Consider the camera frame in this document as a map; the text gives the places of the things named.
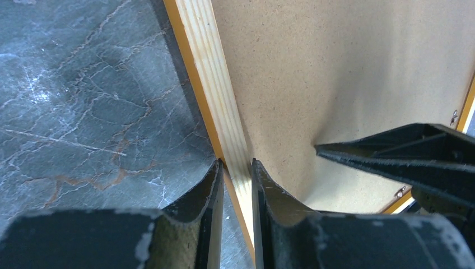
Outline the wooden picture frame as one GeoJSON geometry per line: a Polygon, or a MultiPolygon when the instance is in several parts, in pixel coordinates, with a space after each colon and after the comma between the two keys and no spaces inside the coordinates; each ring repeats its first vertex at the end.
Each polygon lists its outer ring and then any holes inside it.
{"type": "MultiPolygon", "coordinates": [[[[249,151],[248,139],[240,118],[212,3],[213,1],[165,1],[165,7],[212,147],[217,157],[228,169],[229,176],[226,179],[226,184],[243,230],[245,242],[255,262],[252,161],[256,158],[251,157],[249,151]]],[[[372,175],[391,180],[380,175],[372,175]]],[[[421,188],[402,182],[398,183],[401,183],[403,187],[397,192],[395,199],[381,211],[339,213],[360,215],[439,214],[448,218],[459,230],[474,255],[474,207],[466,207],[426,192],[421,188]]]]}

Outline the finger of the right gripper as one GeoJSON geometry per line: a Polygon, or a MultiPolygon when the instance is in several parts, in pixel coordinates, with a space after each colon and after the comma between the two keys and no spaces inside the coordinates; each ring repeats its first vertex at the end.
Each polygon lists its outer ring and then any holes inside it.
{"type": "Polygon", "coordinates": [[[474,137],[442,124],[412,123],[314,147],[324,159],[474,207],[474,137]]]}

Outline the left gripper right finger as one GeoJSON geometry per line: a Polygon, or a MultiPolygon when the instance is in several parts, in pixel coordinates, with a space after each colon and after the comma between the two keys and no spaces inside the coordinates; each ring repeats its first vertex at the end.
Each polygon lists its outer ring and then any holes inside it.
{"type": "Polygon", "coordinates": [[[448,218],[313,210],[252,161],[257,268],[473,268],[448,218]]]}

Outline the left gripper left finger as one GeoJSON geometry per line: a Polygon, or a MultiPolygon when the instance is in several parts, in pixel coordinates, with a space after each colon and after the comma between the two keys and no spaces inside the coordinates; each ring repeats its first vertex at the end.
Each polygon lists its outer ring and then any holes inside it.
{"type": "Polygon", "coordinates": [[[223,162],[165,208],[29,211],[1,236],[2,268],[219,268],[223,162]]]}

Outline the brown frame backing board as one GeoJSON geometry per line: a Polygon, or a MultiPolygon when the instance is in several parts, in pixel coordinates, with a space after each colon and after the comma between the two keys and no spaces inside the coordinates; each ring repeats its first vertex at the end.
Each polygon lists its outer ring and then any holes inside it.
{"type": "Polygon", "coordinates": [[[251,157],[317,210],[403,187],[316,156],[409,123],[453,124],[474,72],[473,1],[213,1],[251,157]]]}

